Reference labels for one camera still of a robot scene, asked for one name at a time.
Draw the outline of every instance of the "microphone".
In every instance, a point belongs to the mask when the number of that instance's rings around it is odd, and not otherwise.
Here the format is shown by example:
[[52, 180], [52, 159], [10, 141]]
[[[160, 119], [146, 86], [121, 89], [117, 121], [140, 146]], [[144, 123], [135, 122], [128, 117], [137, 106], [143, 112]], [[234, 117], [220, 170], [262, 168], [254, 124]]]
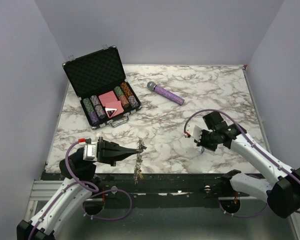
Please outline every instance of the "microphone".
[[172, 92], [165, 90], [163, 87], [156, 85], [153, 81], [148, 82], [146, 85], [148, 89], [151, 91], [156, 92], [157, 94], [175, 102], [176, 104], [182, 105], [184, 104], [184, 99], [182, 97], [179, 97]]

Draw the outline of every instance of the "white wall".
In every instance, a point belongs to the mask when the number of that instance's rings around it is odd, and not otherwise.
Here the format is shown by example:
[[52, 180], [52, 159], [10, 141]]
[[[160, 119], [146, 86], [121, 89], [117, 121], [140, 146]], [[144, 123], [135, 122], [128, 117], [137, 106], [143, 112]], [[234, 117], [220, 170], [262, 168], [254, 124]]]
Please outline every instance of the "white wall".
[[283, 0], [35, 0], [63, 55], [125, 64], [248, 64]]
[[300, 0], [285, 0], [247, 68], [273, 154], [300, 167]]
[[33, 0], [0, 1], [0, 240], [16, 239], [66, 90], [64, 57]]

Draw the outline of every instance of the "marble table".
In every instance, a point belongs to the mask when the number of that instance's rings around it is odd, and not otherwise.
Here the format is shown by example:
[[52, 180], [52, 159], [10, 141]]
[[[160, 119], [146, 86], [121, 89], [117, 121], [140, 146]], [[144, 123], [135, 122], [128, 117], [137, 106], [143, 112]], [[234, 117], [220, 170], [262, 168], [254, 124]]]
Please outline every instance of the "marble table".
[[[184, 124], [193, 113], [218, 109], [232, 116], [264, 145], [242, 66], [125, 65], [124, 71], [143, 108], [130, 115], [128, 123], [92, 130], [69, 85], [47, 159], [47, 173], [60, 173], [59, 162], [77, 139], [94, 140], [99, 136], [128, 148], [136, 148], [138, 138], [143, 138], [147, 146], [142, 153], [143, 173], [227, 173], [233, 169], [257, 172], [241, 156], [222, 145], [216, 152], [206, 150], [201, 154], [201, 148], [196, 147], [193, 138], [185, 138], [183, 133]], [[179, 106], [149, 91], [149, 81], [184, 98], [184, 104]], [[206, 128], [202, 116], [198, 115], [192, 121]], [[117, 162], [115, 167], [97, 163], [96, 172], [133, 173], [135, 163], [135, 156]]]

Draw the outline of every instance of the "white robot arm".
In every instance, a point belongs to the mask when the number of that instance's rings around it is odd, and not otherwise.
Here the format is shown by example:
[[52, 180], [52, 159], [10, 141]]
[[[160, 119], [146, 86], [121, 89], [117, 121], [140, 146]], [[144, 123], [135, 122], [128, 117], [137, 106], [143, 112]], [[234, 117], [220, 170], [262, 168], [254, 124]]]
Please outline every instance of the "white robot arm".
[[227, 125], [219, 112], [211, 112], [203, 119], [210, 131], [197, 125], [185, 126], [186, 135], [194, 138], [198, 147], [215, 151], [218, 144], [223, 144], [244, 157], [266, 179], [256, 179], [240, 171], [231, 171], [226, 175], [233, 191], [264, 201], [282, 218], [300, 208], [300, 168], [295, 170], [275, 158], [238, 124]]
[[[91, 191], [76, 184], [74, 179], [65, 178], [59, 189], [41, 211], [31, 218], [31, 221], [33, 223], [39, 223], [36, 228], [44, 229], [46, 235], [50, 235], [52, 231], [56, 233], [61, 228], [62, 223], [72, 216], [90, 196]], [[41, 221], [43, 213], [45, 213], [45, 217], [44, 220]]]

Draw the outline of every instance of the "poker chip case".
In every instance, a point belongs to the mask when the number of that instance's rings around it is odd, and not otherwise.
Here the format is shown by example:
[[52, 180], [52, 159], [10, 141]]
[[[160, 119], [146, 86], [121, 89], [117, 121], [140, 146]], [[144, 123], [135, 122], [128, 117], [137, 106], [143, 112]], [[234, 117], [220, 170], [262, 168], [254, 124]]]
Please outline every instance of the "poker chip case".
[[[128, 82], [126, 82], [126, 74], [119, 56], [116, 46], [106, 47], [102, 50], [81, 56], [70, 61], [64, 62], [62, 67], [78, 96], [82, 109], [87, 121], [92, 129], [102, 128], [108, 124], [117, 127], [129, 120], [129, 115], [136, 113], [142, 108], [142, 104], [135, 94], [134, 90]], [[93, 123], [89, 113], [87, 112], [83, 100], [91, 96], [100, 96], [110, 91], [114, 91], [115, 87], [126, 83], [134, 95], [138, 106], [124, 108], [124, 112], [109, 118], [98, 119], [97, 123]]]

